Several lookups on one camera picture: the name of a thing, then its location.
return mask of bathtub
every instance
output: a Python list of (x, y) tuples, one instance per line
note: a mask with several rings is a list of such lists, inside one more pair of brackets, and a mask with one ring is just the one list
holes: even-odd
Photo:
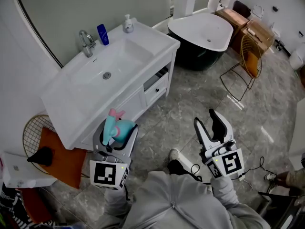
[(192, 70), (211, 67), (228, 48), (233, 28), (217, 15), (199, 13), (172, 20), (169, 35), (181, 42), (176, 62)]

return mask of cardboard box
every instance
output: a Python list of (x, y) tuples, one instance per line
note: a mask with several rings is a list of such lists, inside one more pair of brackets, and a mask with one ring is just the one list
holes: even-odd
[(244, 16), (231, 9), (218, 10), (215, 12), (215, 15), (223, 18), (232, 25), (234, 31), (231, 37), (231, 41), (238, 34), (238, 32), (249, 22), (249, 20), (246, 19)]
[(267, 47), (270, 47), (274, 43), (274, 33), (261, 21), (259, 20), (251, 20), (247, 25), (246, 28), (251, 29), (256, 38), (263, 42)]
[(231, 47), (234, 49), (234, 51), (236, 51), (238, 54), (240, 54), (240, 48), (241, 48), (241, 44), (242, 44), (242, 38), (244, 35), (249, 35), (257, 44), (259, 51), (261, 53), (261, 55), (263, 55), (268, 48), (271, 46), (269, 44), (265, 44), (263, 42), (261, 42), (257, 37), (251, 35), (246, 28), (243, 28), (239, 31), (239, 33), (237, 34), (237, 36), (235, 37), (233, 43), (231, 44)]

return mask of black and white striped cloth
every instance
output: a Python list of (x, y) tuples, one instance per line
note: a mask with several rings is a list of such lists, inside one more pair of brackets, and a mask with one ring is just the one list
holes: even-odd
[(14, 188), (7, 188), (4, 184), (0, 194), (0, 206), (11, 214), (20, 229), (46, 228), (56, 225), (54, 220), (34, 224), (24, 208), (20, 192)]

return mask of white soap bottle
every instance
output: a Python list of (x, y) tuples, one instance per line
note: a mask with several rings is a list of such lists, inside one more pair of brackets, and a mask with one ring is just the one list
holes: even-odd
[(129, 14), (125, 15), (125, 22), (124, 22), (124, 25), (123, 25), (124, 31), (126, 33), (132, 33), (133, 32), (133, 24), (132, 24), (131, 19), (129, 19), (129, 16), (130, 16)]

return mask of sink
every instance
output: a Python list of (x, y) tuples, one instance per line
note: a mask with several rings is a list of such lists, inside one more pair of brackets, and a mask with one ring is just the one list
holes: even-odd
[(122, 25), (108, 32), (107, 46), (95, 41), (92, 57), (80, 52), (44, 89), (41, 99), (65, 148), (76, 147), (110, 107), (174, 60), (177, 40), (135, 18), (132, 22), (132, 33), (124, 33)]

